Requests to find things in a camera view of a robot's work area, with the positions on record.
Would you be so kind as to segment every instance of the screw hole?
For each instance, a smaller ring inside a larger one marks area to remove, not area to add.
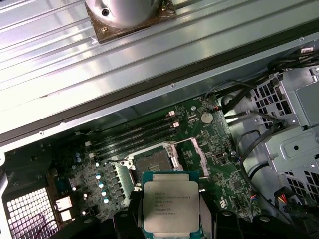
[[[108,16],[110,14],[110,11],[108,11],[107,9],[103,9],[102,10],[102,15],[103,16]]]

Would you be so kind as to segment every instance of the metal panel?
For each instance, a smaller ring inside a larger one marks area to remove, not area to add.
[[[176,3],[177,20],[99,45],[83,0],[1,2],[0,133],[314,21],[319,7],[315,0]]]
[[[319,82],[296,90],[300,104],[311,127],[319,125]]]
[[[265,142],[270,166],[277,172],[285,172],[315,164],[319,156],[318,135],[319,126],[305,131],[297,126],[274,134]]]

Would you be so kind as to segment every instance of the cable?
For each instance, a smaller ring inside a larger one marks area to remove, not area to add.
[[[238,140],[237,140],[237,143],[236,143],[236,153],[237,153],[237,156],[238,156],[238,157],[239,157],[239,143],[240,143],[241,139],[242,139],[243,137],[245,137],[246,135],[249,135],[249,134],[252,134],[252,133],[257,133],[258,136],[260,136],[259,130],[256,130],[256,129],[255,129],[255,130],[248,131],[248,132],[242,134],[241,136],[239,136],[239,138],[238,138]]]
[[[281,214],[285,220],[291,224],[291,221],[289,220],[289,218],[286,217],[285,214],[283,214],[278,208],[276,208],[272,203],[270,203],[267,198],[258,190],[258,188],[252,183],[252,181],[250,180],[246,169],[244,167],[244,162],[246,160],[246,158],[248,157],[248,155],[253,151],[253,149],[262,141],[264,141],[265,139],[267,139],[268,137],[270,137],[273,133],[275,133],[276,131],[279,130],[279,127],[277,125],[273,125],[269,130],[267,130],[266,132],[264,132],[262,135],[260,135],[245,151],[245,153],[243,154],[243,156],[241,157],[240,163],[239,163],[239,167],[241,169],[242,175],[244,180],[251,186],[252,190],[254,190],[256,192],[256,194],[258,195],[259,198],[263,199],[273,210],[275,210],[276,212],[278,212],[279,214]]]
[[[46,224],[44,224],[39,230],[38,232],[36,233],[34,239],[37,239],[40,235],[40,233],[42,232],[43,228],[45,228],[48,224],[50,224],[51,222],[56,222],[56,223],[61,223],[59,220],[56,220],[56,219],[53,219],[53,220],[50,220],[48,221]]]
[[[251,174],[249,175],[250,180],[253,179],[254,175],[255,175],[260,169],[265,168],[265,167],[268,167],[268,166],[269,166],[269,163],[268,163],[268,162],[267,162],[267,163],[262,163],[262,164],[258,165],[258,166],[251,172]]]
[[[278,199],[282,201],[284,204],[286,204],[286,202],[281,197],[278,197]]]
[[[248,115],[259,115],[261,116],[262,118],[265,118],[267,120],[270,120],[272,121],[273,123],[278,123],[280,122],[279,119],[275,118],[275,117],[271,117],[267,114],[264,114],[264,113],[261,113],[261,112],[258,112],[258,111],[250,111],[250,113],[246,113],[246,112],[240,112],[238,114],[235,114],[235,115],[231,115],[231,116],[225,116],[225,119],[226,120],[229,120],[229,119],[234,119],[234,118],[238,118],[238,117],[241,117],[241,116],[248,116]]]
[[[224,106],[223,113],[226,114],[230,110],[232,110],[253,88],[255,88],[257,85],[260,85],[267,80],[269,80],[269,76],[274,73],[281,73],[283,69],[287,68],[300,68],[300,67],[310,67],[315,66],[319,64],[319,53],[318,52],[307,52],[303,54],[291,54],[288,56],[285,56],[281,59],[275,60],[268,64],[267,68],[268,70],[262,71],[261,75],[258,77],[254,77],[251,80],[245,81],[245,83],[236,81],[236,80],[227,80],[224,82],[220,82],[219,84],[212,87],[204,96],[204,100],[206,100],[207,96],[212,93],[217,87],[232,81],[237,82],[238,85],[229,87],[227,89],[214,92],[217,98],[220,98],[224,95],[227,95],[231,92],[240,90],[241,91],[231,100],[227,105]]]
[[[207,96],[213,92],[217,87],[219,86],[222,86],[226,83],[229,83],[229,82],[236,82],[238,83],[239,85],[243,85],[243,86],[247,86],[247,87],[251,87],[251,88],[254,88],[255,86],[254,85],[251,85],[249,83],[245,83],[245,82],[241,82],[241,81],[238,81],[238,80],[232,80],[232,79],[229,79],[229,80],[226,80],[226,81],[223,81],[223,82],[219,82],[217,85],[213,86],[204,96],[204,100],[207,99]]]

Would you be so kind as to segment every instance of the motherboard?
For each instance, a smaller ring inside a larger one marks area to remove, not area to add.
[[[199,171],[201,191],[250,221],[260,209],[250,201],[218,105],[197,97],[107,130],[78,132],[80,140],[55,147],[57,191],[74,194],[81,214],[103,221],[142,190],[143,172]]]

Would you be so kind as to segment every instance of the ventilation grille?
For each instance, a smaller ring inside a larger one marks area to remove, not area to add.
[[[293,190],[295,193],[297,193],[298,195],[305,197],[306,196],[306,191],[305,191],[305,187],[304,184],[300,181],[297,181],[295,179],[292,178],[287,178],[287,181],[290,185],[291,190]]]
[[[259,112],[273,117],[289,115],[292,111],[285,92],[280,85],[274,86],[274,81],[278,82],[279,80],[273,78],[253,90],[256,107]],[[266,128],[271,127],[270,121],[264,118],[263,121]]]
[[[304,173],[308,181],[309,194],[319,204],[319,174],[308,171],[304,171]]]
[[[7,202],[7,208],[13,239],[48,239],[58,231],[46,188]]]

